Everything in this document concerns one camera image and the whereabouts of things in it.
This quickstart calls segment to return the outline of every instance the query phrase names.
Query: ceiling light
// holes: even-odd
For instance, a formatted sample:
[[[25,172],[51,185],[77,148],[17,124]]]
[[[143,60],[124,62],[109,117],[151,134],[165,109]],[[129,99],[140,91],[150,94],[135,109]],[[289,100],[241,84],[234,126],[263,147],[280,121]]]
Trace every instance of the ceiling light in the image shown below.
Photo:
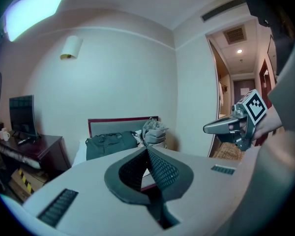
[[[55,14],[61,0],[19,0],[5,14],[6,31],[14,41],[28,28]]]

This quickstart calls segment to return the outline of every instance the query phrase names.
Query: television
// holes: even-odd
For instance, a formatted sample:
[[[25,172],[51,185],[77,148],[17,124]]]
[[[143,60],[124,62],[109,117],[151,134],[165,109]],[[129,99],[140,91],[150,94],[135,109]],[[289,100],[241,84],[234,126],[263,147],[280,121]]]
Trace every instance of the television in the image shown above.
[[[37,137],[34,118],[34,95],[10,98],[10,120],[14,132]]]

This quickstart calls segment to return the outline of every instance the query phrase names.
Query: person's arm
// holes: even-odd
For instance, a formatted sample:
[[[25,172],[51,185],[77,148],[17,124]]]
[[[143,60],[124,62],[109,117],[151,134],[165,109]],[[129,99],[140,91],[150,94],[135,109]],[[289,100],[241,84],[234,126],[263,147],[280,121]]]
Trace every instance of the person's arm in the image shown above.
[[[258,139],[262,135],[267,134],[281,126],[282,126],[281,119],[277,111],[275,110],[275,108],[272,106],[266,112],[265,117],[257,124],[256,130],[253,136],[253,140]],[[246,122],[241,122],[240,127],[245,129]],[[232,130],[233,128],[234,128],[233,125],[229,126],[230,130]]]

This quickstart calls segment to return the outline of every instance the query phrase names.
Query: bag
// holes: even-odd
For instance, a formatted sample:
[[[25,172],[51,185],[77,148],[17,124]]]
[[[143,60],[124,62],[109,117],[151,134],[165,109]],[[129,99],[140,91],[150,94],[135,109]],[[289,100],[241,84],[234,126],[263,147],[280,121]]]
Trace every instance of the bag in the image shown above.
[[[150,118],[142,128],[142,136],[147,146],[164,144],[166,138],[166,128],[160,121]]]
[[[114,154],[137,147],[137,141],[132,132],[111,133],[94,136],[86,140],[87,160]]]

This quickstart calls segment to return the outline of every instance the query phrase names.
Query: green duffel bag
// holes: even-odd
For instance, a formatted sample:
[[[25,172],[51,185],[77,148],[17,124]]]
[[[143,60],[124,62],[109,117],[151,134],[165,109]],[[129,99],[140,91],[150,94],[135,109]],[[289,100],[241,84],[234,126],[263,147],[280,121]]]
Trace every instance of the green duffel bag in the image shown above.
[[[86,140],[87,160],[137,147],[131,131],[94,136]]]

